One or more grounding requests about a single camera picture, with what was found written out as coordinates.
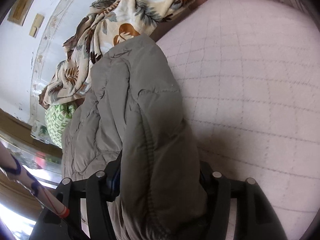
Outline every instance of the red line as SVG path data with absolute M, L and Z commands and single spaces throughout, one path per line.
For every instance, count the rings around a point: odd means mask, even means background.
M 60 216 L 61 218 L 66 218 L 67 216 L 69 216 L 70 214 L 70 210 L 68 208 L 65 207 L 65 211 L 64 213 Z
M 51 202 L 50 198 L 48 197 L 48 195 L 46 194 L 46 192 L 45 192 L 44 188 L 42 188 L 42 190 L 43 190 L 43 193 L 45 194 L 45 196 L 47 197 L 47 199 L 49 200 L 49 202 L 50 202 L 51 206 L 52 206 L 52 207 L 53 207 L 53 209 L 55 210 L 56 214 L 58 215 L 58 211 L 57 211 L 57 210 L 56 210 L 56 208 L 53 206 L 53 204 L 52 204 L 52 202 Z

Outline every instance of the wooden frame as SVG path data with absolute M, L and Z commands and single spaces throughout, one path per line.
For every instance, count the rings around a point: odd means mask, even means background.
M 10 10 L 8 21 L 22 26 L 33 1 L 34 0 L 17 0 Z

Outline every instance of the black plastic mount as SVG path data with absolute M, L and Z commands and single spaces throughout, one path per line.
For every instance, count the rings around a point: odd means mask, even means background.
M 122 152 L 104 171 L 98 171 L 88 179 L 63 179 L 54 196 L 69 208 L 69 216 L 62 220 L 44 208 L 29 239 L 116 240 L 107 202 L 113 202 L 120 193 L 121 157 Z M 90 238 L 81 229 L 80 199 L 86 199 Z
M 237 199 L 234 240 L 287 240 L 281 223 L 257 182 L 214 177 L 208 163 L 201 163 L 200 182 L 208 194 L 210 226 L 205 240 L 225 240 L 231 198 Z
M 120 193 L 122 153 L 88 179 L 67 178 L 59 184 L 55 196 L 70 209 L 62 220 L 47 208 L 41 213 L 30 240 L 116 240 L 107 202 Z M 200 183 L 208 195 L 207 231 L 203 240 L 225 240 L 229 222 L 230 200 L 237 199 L 234 240 L 286 240 L 284 230 L 271 204 L 254 179 L 237 181 L 217 173 L 208 163 L 201 163 Z M 80 199 L 85 198 L 90 238 L 81 229 Z

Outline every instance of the metal bolt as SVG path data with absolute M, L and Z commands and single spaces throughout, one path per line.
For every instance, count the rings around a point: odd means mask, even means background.
M 104 171 L 97 171 L 96 176 L 97 176 L 98 178 L 103 177 L 103 176 L 104 176 Z
M 67 185 L 67 184 L 69 184 L 70 183 L 70 179 L 69 178 L 64 178 L 63 180 L 62 180 L 62 184 L 63 185 Z
M 253 178 L 247 178 L 247 182 L 248 182 L 249 184 L 251 184 L 251 185 L 253 185 L 253 184 L 256 183 L 255 179 L 253 179 Z
M 212 173 L 212 175 L 215 177 L 215 178 L 221 178 L 222 177 L 222 174 L 218 171 L 215 171 L 214 173 Z

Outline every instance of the white mattress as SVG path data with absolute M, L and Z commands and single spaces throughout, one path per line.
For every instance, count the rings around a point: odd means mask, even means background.
M 313 21 L 268 0 L 209 0 L 158 45 L 202 159 L 229 178 L 255 178 L 289 240 L 299 239 L 320 207 Z

